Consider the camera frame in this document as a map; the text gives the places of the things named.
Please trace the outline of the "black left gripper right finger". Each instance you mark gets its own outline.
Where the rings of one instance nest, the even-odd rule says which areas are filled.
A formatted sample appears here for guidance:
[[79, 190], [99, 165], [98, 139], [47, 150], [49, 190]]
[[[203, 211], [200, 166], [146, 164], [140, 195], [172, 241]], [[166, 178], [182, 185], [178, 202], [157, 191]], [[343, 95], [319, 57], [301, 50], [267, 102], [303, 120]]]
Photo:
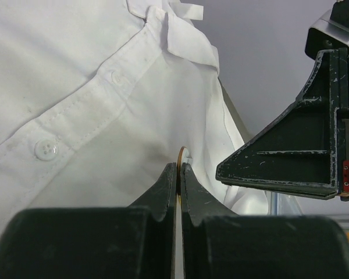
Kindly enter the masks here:
[[349, 278], [349, 242], [322, 216], [239, 216], [180, 170], [185, 278]]

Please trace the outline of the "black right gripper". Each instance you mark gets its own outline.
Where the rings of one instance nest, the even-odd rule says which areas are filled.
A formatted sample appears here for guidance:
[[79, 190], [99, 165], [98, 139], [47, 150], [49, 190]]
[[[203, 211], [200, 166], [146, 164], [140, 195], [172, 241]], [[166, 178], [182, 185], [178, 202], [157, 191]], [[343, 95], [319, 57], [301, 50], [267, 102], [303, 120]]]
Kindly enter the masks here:
[[325, 110], [329, 184], [349, 202], [349, 1], [337, 1], [309, 28], [305, 53], [315, 60], [308, 84]]

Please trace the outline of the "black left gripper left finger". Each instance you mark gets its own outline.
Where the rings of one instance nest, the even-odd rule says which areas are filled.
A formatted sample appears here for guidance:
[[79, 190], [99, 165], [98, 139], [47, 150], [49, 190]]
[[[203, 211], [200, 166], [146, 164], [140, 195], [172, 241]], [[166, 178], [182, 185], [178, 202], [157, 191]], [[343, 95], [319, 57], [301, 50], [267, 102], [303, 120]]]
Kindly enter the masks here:
[[124, 208], [19, 212], [0, 237], [0, 278], [173, 278], [177, 166]]

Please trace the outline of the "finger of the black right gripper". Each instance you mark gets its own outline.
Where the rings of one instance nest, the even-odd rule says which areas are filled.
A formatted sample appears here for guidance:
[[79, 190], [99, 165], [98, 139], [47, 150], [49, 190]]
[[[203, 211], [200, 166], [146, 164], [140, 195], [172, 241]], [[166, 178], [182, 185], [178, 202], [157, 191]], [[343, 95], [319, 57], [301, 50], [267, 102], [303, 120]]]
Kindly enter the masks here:
[[336, 196], [324, 148], [325, 110], [313, 96], [307, 81], [282, 114], [217, 166], [216, 179], [314, 199]]

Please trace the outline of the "yellow sunflower brooch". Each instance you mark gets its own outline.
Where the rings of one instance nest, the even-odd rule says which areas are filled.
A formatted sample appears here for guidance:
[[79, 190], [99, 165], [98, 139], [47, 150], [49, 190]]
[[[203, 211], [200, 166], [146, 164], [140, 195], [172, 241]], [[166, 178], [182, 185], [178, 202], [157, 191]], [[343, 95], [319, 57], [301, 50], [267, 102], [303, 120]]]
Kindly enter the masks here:
[[193, 159], [186, 146], [182, 146], [177, 158], [176, 193], [179, 203], [181, 203], [181, 167], [183, 163], [192, 164]]

